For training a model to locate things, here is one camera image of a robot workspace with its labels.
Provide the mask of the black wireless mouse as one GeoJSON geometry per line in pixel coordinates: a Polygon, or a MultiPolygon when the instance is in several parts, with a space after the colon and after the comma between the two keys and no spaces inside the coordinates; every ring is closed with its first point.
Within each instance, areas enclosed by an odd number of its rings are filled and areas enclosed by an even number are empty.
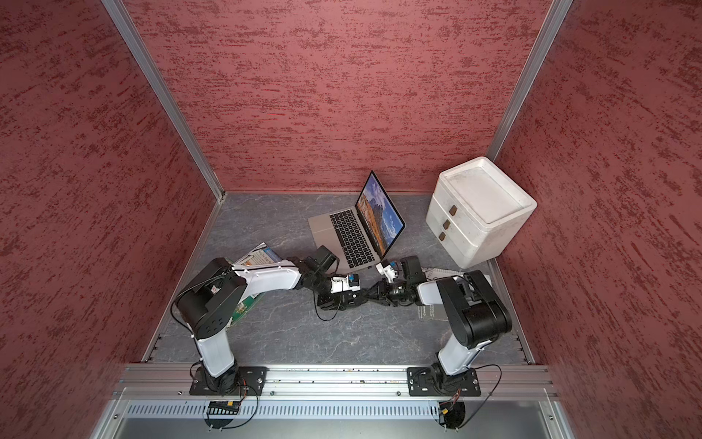
{"type": "Polygon", "coordinates": [[[365,305],[369,301],[369,298],[367,297],[364,291],[343,292],[341,299],[342,303],[340,305],[340,310],[347,310],[360,307],[361,305],[365,305]]]}

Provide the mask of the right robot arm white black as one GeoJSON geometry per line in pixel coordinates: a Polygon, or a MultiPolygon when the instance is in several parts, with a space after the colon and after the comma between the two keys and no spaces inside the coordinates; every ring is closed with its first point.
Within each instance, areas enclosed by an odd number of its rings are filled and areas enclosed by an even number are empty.
{"type": "Polygon", "coordinates": [[[381,279],[363,292],[367,301],[385,307],[439,305],[451,329],[433,365],[408,369],[411,395],[479,395],[473,362],[512,330],[512,318],[486,276],[480,271],[428,275],[416,256],[402,259],[399,270],[381,263],[378,271],[381,279]]]}

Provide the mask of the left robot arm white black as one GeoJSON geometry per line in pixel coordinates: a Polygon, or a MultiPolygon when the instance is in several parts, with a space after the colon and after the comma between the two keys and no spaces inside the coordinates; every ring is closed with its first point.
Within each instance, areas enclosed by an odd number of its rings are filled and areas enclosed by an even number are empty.
{"type": "Polygon", "coordinates": [[[199,353],[198,382],[217,395],[256,391],[244,382],[230,348],[226,328],[245,299],[278,290],[308,289],[318,296],[331,294],[331,275],[339,259],[327,247],[301,260],[240,265],[225,258],[211,261],[172,301],[179,323],[193,338],[199,353]]]}

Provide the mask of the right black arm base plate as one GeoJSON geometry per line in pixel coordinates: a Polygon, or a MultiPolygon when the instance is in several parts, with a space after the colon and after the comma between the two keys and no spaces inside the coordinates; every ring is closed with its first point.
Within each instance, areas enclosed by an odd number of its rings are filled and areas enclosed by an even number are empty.
{"type": "Polygon", "coordinates": [[[408,368],[407,383],[412,397],[453,397],[457,394],[478,397],[482,394],[475,369],[447,375],[438,363],[430,367],[408,368]]]}

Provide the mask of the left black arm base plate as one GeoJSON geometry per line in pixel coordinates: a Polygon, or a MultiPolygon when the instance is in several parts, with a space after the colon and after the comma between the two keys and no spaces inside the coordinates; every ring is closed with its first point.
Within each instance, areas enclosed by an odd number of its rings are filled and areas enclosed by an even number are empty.
{"type": "Polygon", "coordinates": [[[213,377],[199,365],[191,371],[191,396],[261,396],[266,382],[266,367],[234,365],[219,377],[213,377]]]}

